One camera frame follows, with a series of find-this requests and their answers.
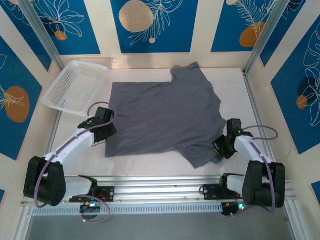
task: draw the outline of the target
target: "gray floor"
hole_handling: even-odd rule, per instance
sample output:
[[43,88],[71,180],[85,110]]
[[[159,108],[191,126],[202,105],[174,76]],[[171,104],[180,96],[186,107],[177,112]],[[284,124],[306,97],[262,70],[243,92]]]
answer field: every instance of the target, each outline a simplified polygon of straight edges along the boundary
[[287,240],[293,239],[285,209],[254,207],[234,218],[220,213],[112,215],[101,224],[80,216],[37,216],[27,240]]

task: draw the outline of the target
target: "beige circle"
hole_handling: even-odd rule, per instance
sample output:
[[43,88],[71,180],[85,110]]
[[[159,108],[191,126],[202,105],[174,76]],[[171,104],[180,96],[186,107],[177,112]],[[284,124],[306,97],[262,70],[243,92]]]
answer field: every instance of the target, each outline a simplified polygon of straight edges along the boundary
[[8,0],[10,3],[14,4],[14,5],[18,5],[17,0]]
[[156,42],[155,38],[152,37],[152,38],[149,39],[149,43],[154,44],[155,42]]
[[226,4],[228,5],[233,5],[233,4],[236,4],[238,0],[225,0]]
[[121,8],[119,19],[127,31],[139,33],[150,28],[154,22],[154,15],[144,2],[131,0]]

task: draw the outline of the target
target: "t-shirt sleeve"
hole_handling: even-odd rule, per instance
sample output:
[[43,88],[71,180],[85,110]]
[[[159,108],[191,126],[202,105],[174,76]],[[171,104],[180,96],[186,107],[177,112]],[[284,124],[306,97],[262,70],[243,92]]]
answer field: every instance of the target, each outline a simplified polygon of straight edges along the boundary
[[185,148],[177,148],[177,151],[180,152],[195,169],[203,167],[210,161],[213,161],[215,164],[221,162],[220,158],[217,157],[213,146],[191,145]]

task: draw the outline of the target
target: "white wall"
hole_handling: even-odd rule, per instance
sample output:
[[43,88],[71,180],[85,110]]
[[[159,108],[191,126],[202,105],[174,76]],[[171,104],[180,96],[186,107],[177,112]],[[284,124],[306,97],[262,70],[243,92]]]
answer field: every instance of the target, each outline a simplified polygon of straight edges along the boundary
[[[49,73],[45,70],[1,7],[0,23],[0,36],[42,85],[42,95],[59,74],[55,65],[51,65],[52,69]],[[23,198],[28,162],[36,155],[43,156],[54,116],[55,111],[45,107],[39,101],[17,161],[0,154],[0,189],[6,192],[0,209],[1,240],[9,239],[11,232],[18,223],[20,217],[18,207],[21,205]]]
[[84,0],[101,55],[64,55],[65,63],[80,58],[112,69],[171,68],[198,61],[203,68],[244,68],[251,52],[211,52],[225,0],[198,0],[190,53],[122,54],[109,0]]
[[320,145],[298,155],[271,81],[319,13],[319,0],[307,0],[266,67],[263,68],[262,63],[258,61],[249,75],[263,123],[279,131],[279,138],[271,143],[272,148],[276,160],[285,165],[287,178],[293,181],[295,193],[314,236],[320,234],[320,205],[312,191],[311,183],[320,181]]

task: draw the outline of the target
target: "aluminum frame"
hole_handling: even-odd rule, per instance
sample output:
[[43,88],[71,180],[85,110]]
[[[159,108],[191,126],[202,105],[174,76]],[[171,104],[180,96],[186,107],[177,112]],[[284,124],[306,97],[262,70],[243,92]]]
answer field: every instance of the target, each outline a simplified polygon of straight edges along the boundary
[[[22,12],[30,22],[33,30],[37,34],[41,43],[49,53],[57,67],[62,70],[64,63],[54,46],[50,36],[45,31],[41,20],[37,16],[35,10],[28,0],[17,0]],[[268,41],[272,31],[277,25],[281,14],[285,10],[290,0],[284,0],[277,3],[274,11],[270,15],[268,25],[263,30],[256,47],[252,51],[252,55],[243,71],[243,79],[251,101],[255,119],[259,125],[263,124],[259,106],[256,103],[251,83],[247,78],[250,69],[258,59],[262,49]],[[59,126],[61,111],[58,111],[51,130],[45,154],[52,150],[53,142]],[[262,137],[266,137],[265,130],[259,129]],[[271,145],[268,141],[263,141],[263,146],[268,157],[275,159]],[[136,205],[136,204],[199,204],[208,203],[204,200],[204,196],[199,193],[199,188],[203,184],[217,184],[220,176],[182,176],[182,177],[95,177],[100,186],[115,186],[115,196],[113,205]],[[285,208],[290,220],[294,236],[299,240],[312,239],[311,232],[304,220],[302,209],[296,201],[294,190],[291,182],[287,181],[285,185]],[[63,206],[74,206],[76,203],[63,202]],[[32,213],[34,212],[33,201],[24,198],[22,201],[20,220],[16,230],[11,236],[11,240],[25,239],[29,228]]]

